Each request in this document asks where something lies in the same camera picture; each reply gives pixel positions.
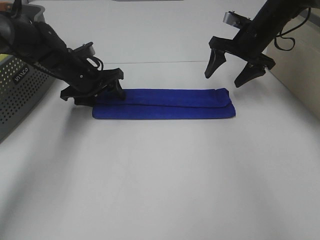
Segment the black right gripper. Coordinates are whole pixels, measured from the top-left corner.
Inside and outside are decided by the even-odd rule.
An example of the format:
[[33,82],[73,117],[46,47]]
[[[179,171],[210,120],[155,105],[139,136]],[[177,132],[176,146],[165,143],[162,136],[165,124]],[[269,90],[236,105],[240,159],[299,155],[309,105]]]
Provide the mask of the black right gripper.
[[266,71],[265,67],[272,69],[275,61],[262,54],[264,40],[258,38],[254,22],[243,26],[233,39],[213,36],[209,41],[210,57],[204,75],[209,79],[213,73],[227,60],[226,53],[237,56],[248,63],[237,76],[234,84],[237,88],[247,82],[263,76]]

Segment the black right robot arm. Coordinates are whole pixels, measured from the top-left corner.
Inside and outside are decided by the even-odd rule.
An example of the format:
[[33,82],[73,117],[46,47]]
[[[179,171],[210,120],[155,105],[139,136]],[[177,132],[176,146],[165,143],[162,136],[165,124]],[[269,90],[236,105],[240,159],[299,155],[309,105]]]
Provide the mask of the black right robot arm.
[[210,78],[226,62],[225,54],[237,56],[246,61],[242,72],[235,79],[237,88],[263,76],[266,70],[275,66],[275,61],[263,51],[277,38],[283,37],[285,25],[302,11],[318,9],[318,0],[268,0],[253,19],[233,11],[224,14],[223,22],[239,31],[232,39],[213,36],[209,41],[210,57],[204,72]]

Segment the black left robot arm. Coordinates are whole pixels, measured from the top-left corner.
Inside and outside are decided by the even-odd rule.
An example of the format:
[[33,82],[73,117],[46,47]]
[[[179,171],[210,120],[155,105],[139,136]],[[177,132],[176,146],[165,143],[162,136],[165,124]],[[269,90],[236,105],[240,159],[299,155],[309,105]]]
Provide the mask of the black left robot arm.
[[33,68],[64,81],[68,87],[60,92],[64,101],[72,98],[77,106],[92,107],[97,96],[109,92],[124,100],[120,85],[124,73],[120,68],[104,69],[95,56],[93,42],[75,49],[67,47],[56,31],[42,18],[44,8],[26,12],[20,0],[0,3],[0,52],[12,55]]

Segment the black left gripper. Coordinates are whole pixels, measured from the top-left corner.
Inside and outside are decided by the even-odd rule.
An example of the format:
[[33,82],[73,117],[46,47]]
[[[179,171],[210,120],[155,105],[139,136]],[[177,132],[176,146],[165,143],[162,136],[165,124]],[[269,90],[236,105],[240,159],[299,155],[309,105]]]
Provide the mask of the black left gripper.
[[72,53],[61,53],[59,73],[62,80],[69,84],[60,92],[60,98],[73,98],[76,106],[94,106],[95,95],[105,89],[108,89],[112,99],[126,99],[126,93],[120,84],[124,72],[120,68],[104,69],[102,60],[96,56],[82,57]]

